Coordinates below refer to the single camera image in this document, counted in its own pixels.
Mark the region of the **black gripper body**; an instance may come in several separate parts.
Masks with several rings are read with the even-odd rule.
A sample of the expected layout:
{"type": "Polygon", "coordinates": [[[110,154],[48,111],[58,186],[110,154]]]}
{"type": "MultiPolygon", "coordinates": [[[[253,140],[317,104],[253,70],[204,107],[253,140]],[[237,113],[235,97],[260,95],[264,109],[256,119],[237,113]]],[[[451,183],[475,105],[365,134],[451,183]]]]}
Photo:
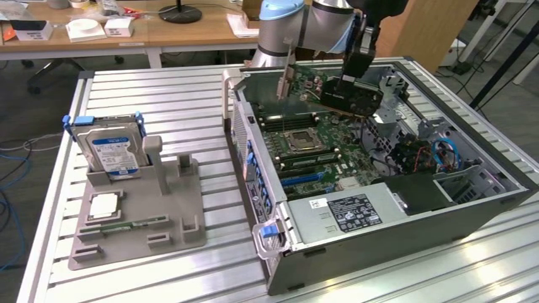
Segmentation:
{"type": "Polygon", "coordinates": [[[387,17],[399,16],[408,4],[408,0],[353,0],[351,6],[365,15],[368,27],[379,27],[387,17]]]}

